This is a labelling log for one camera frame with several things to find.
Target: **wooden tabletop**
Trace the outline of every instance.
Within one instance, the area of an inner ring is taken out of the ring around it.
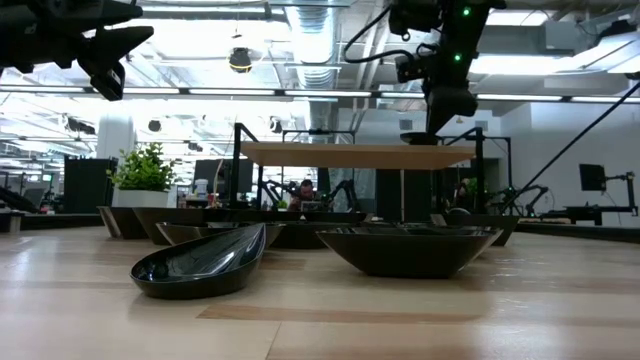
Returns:
[[[330,249],[268,250],[245,289],[189,301],[131,282],[162,248],[104,227],[0,236],[0,358],[640,358],[640,245],[515,233],[450,280],[366,276]]]
[[[242,153],[263,166],[442,169],[474,157],[466,146],[347,145],[243,142]]]

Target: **wooden board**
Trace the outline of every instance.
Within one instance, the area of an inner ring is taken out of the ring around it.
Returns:
[[[464,146],[346,145],[243,142],[242,153],[263,166],[442,169],[474,157]]]

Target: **oval black bowl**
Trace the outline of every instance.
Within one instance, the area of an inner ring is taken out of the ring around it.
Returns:
[[[328,231],[353,224],[325,222],[287,222],[276,241],[271,244],[276,249],[313,250],[327,247],[317,235],[318,231]]]
[[[319,232],[318,236],[367,275],[446,279],[480,255],[500,234],[463,230],[459,235],[411,235],[404,229],[375,230],[341,228]]]
[[[169,245],[156,226],[159,222],[200,224],[204,222],[204,209],[133,208],[142,227],[156,245]]]
[[[111,237],[127,240],[149,238],[133,208],[98,206],[98,210]]]
[[[329,213],[303,212],[304,218],[311,222],[359,223],[367,219],[367,213]]]
[[[169,224],[157,223],[158,230],[164,235],[165,239],[171,245],[182,244],[187,241],[200,239],[205,236],[220,234],[225,231],[237,229],[252,224],[247,223],[205,223],[205,224]],[[266,242],[269,247],[273,241],[280,235],[280,231],[284,228],[281,224],[267,224]]]
[[[505,246],[518,226],[520,217],[500,215],[442,215],[447,225],[489,226],[502,229],[502,235],[491,246]]]
[[[160,299],[197,299],[247,285],[266,245],[264,224],[247,226],[157,251],[131,269],[134,283]]]

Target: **exposed ductwork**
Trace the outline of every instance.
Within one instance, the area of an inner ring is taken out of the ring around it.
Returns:
[[[296,62],[310,65],[330,63],[335,56],[336,11],[325,7],[288,7]],[[336,70],[322,67],[297,69],[298,81],[303,89],[334,89]],[[309,102],[309,128],[333,130],[337,124],[337,103]],[[324,138],[310,137],[311,142],[324,142]]]

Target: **pillar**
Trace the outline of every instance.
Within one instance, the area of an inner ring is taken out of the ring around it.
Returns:
[[[124,112],[108,112],[100,117],[98,126],[97,159],[118,159],[121,164],[123,157],[120,150],[131,152],[135,147],[136,131],[133,117]],[[118,206],[118,189],[113,192],[112,206]]]

